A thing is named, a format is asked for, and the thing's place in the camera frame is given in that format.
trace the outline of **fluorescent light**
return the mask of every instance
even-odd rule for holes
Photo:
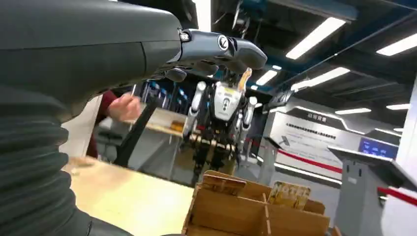
[[[281,66],[277,66],[277,65],[273,65],[273,66],[272,66],[272,68],[273,68],[273,69],[275,69],[275,70],[280,70],[280,69],[282,69],[282,67],[281,67]]]
[[[301,57],[304,53],[306,53],[316,44],[320,43],[323,39],[325,39],[344,24],[345,21],[333,17],[327,18],[321,25],[315,28],[313,32],[311,32],[285,56],[291,59],[297,59]]]
[[[211,32],[211,0],[193,0],[196,4],[198,29]]]
[[[389,105],[387,108],[390,110],[407,110],[410,108],[410,104]]]
[[[383,132],[383,133],[386,133],[386,134],[391,134],[391,135],[395,135],[395,136],[401,137],[400,134],[397,134],[397,133],[394,133],[394,132],[391,132],[391,131],[388,131],[388,130],[378,129],[378,128],[375,128],[375,130],[380,131],[380,132]]]
[[[263,162],[264,161],[260,156],[257,156],[256,158],[260,162]],[[286,166],[286,165],[278,164],[276,162],[274,163],[274,166],[275,167],[278,167],[278,168],[281,168],[281,169],[284,169],[284,170],[288,170],[288,171],[292,171],[292,172],[297,172],[297,173],[300,173],[300,174],[303,174],[303,175],[307,175],[307,176],[311,176],[311,177],[315,177],[315,178],[320,178],[320,179],[323,179],[323,180],[327,180],[327,181],[330,181],[330,182],[333,182],[333,183],[342,184],[342,181],[340,181],[340,180],[333,179],[333,178],[328,178],[326,176],[317,175],[317,174],[314,174],[312,172],[307,172],[307,171],[299,170],[297,168],[293,168],[293,167],[289,167],[289,166]]]
[[[259,78],[256,81],[257,85],[264,85],[266,83],[268,83],[268,81],[270,81],[273,77],[275,77],[275,75],[278,74],[278,72],[274,71],[274,70],[269,70],[267,73],[265,73],[261,78]]]
[[[318,112],[318,111],[311,110],[309,108],[305,108],[305,107],[301,107],[301,106],[296,106],[296,108],[301,109],[301,110],[305,110],[305,111],[308,111],[308,112],[313,112],[313,113],[316,113],[316,114],[319,114],[319,115],[322,115],[322,116],[325,116],[325,117],[330,117],[330,118],[333,118],[333,119],[338,119],[338,120],[340,120],[342,122],[343,127],[345,127],[346,130],[349,130],[351,132],[358,133],[358,134],[361,134],[361,135],[364,135],[365,134],[363,132],[360,132],[360,131],[357,131],[357,130],[354,130],[354,129],[349,129],[344,119],[342,119],[340,117],[337,117],[337,116],[334,116],[333,114],[326,114],[326,113]]]
[[[365,113],[365,112],[370,112],[370,111],[371,110],[368,108],[356,108],[356,109],[335,111],[335,113],[338,115],[345,115],[345,114]]]
[[[417,46],[417,33],[379,49],[377,53],[385,56],[392,56],[415,46]]]
[[[323,75],[319,75],[311,80],[304,80],[299,83],[293,84],[291,86],[291,90],[298,90],[304,87],[313,87],[318,84],[324,83],[341,75],[348,73],[350,70],[344,67],[338,67],[334,70],[324,73]]]

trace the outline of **package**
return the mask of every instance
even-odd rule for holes
[[[277,181],[268,197],[268,203],[303,210],[310,196],[310,188]]]

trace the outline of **ceiling light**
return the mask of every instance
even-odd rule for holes
[[[305,39],[297,44],[285,56],[291,59],[297,59],[304,53],[320,43],[323,39],[335,32],[338,28],[345,24],[345,21],[330,17],[327,18],[321,25],[313,30]]]
[[[379,49],[377,53],[385,56],[392,56],[415,46],[417,46],[417,33]]]
[[[293,84],[291,86],[291,90],[298,90],[304,87],[313,87],[318,84],[324,83],[328,80],[334,79],[336,77],[339,77],[341,75],[344,75],[348,73],[350,70],[346,69],[344,67],[338,67],[336,69],[333,69],[327,73],[324,73],[323,75],[319,75],[316,78],[313,78],[311,80],[304,80],[299,83]]]
[[[211,0],[193,0],[196,4],[198,29],[211,32]]]
[[[390,110],[407,110],[410,108],[410,104],[389,105],[387,108]]]
[[[365,112],[370,112],[370,111],[371,110],[368,108],[356,108],[356,109],[335,111],[335,113],[338,115],[345,115],[345,114],[365,113]]]
[[[281,66],[277,66],[277,65],[273,65],[273,66],[272,66],[272,68],[273,68],[273,69],[275,69],[275,70],[280,70],[280,69],[282,69],[282,67],[281,67]]]
[[[401,137],[401,134],[397,134],[397,133],[394,133],[394,132],[391,132],[391,131],[388,131],[388,130],[378,129],[378,128],[375,128],[375,130],[376,131],[383,132],[383,133],[386,133],[386,134],[391,134],[391,135],[395,135],[395,136]]]
[[[270,81],[273,77],[275,77],[275,75],[278,74],[278,72],[274,71],[274,70],[269,70],[267,73],[265,73],[261,78],[259,78],[256,81],[257,85],[264,85],[266,83],[268,83],[268,81]]]

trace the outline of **display screen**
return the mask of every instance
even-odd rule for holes
[[[378,142],[376,140],[361,138],[359,144],[360,152],[382,157],[396,158],[398,147]]]

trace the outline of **cardboard box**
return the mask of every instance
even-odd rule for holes
[[[240,178],[207,171],[210,181],[233,186],[229,191],[213,191],[197,185],[184,222],[188,236],[324,236],[329,218],[324,205],[308,200],[304,210],[271,205],[271,188]]]

